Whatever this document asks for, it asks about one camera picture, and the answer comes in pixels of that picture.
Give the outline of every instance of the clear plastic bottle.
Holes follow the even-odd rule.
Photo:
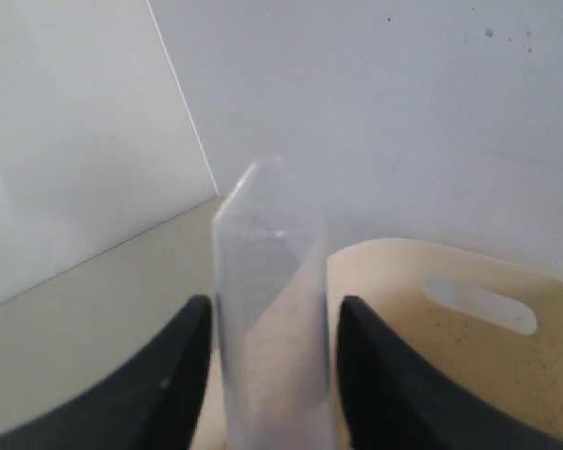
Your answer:
[[[323,216],[278,157],[213,220],[217,321],[234,450],[335,448]]]

